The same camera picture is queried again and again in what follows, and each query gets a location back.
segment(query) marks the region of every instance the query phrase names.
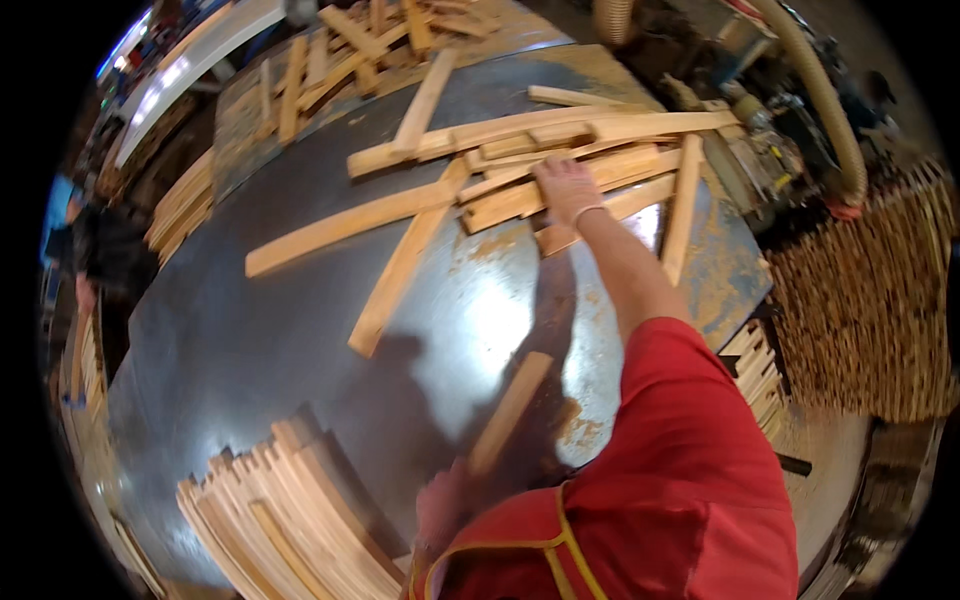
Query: red shirt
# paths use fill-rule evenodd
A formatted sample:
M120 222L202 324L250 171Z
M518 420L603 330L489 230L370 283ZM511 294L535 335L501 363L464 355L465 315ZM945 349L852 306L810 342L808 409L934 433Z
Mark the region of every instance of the red shirt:
M607 596L796 598L796 531L780 464L703 338L675 319L643 323L626 347L620 394L610 443L564 496ZM559 597L537 551L471 555L451 566L441 593Z

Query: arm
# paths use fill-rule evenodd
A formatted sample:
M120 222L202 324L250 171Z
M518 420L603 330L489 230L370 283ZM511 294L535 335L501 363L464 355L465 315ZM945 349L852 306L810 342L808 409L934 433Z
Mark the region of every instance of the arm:
M617 223L585 166L550 158L533 170L553 217L577 229L590 246L610 295L624 345L644 321L673 317L690 323L686 298L670 285L643 242Z

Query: yellow trim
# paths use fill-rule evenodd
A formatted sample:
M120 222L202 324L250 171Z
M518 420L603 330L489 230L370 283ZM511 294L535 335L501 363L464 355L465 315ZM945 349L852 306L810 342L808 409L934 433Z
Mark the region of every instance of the yellow trim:
M550 572L553 573L553 583L557 585L557 591L560 593L561 600L577 600L577 594L573 591L573 586L570 585L568 579L566 579L566 573L564 573L564 566L560 564L560 558L557 556L556 548L544 548L543 556L546 557L546 561L550 564Z

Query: stack of wooden slats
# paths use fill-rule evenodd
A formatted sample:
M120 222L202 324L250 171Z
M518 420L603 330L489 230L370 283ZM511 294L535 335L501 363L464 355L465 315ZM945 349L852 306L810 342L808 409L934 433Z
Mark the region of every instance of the stack of wooden slats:
M738 357L733 380L753 411L756 424L772 442L780 432L783 389L776 354L767 343L763 323L756 319L748 321L718 353Z
M145 239L160 257L160 267L183 240L210 216L213 206L213 150L208 150L174 183L156 205Z
M472 6L474 0L371 0L348 11L328 6L320 11L324 27L294 37L287 70L276 84L269 68L261 69L261 135L278 130L281 144L297 135L300 112L313 113L344 85L354 81L361 96L376 93L379 71L406 64L405 57L426 60L439 47L431 29L484 38L499 29L496 19ZM408 45L402 43L407 38ZM282 94L279 116L271 95Z
M396 600L403 575L334 485L325 446L296 421L251 454L229 450L179 484L187 522L248 600Z
M81 346L81 369L84 374L84 393L86 394L86 410L96 414L104 405L107 398L107 381L104 378L104 361L100 354L99 327L97 315L93 314L85 321Z
M949 175L925 160L875 190L860 218L768 253L794 400L894 422L960 402L947 342L952 198Z

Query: bare forearm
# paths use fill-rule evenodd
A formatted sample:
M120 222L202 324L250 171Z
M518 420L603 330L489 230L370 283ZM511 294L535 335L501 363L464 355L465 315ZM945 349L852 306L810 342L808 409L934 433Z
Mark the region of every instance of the bare forearm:
M648 319L673 317L690 323L686 298L670 285L660 261L610 213L585 212L577 229L596 259L624 344Z

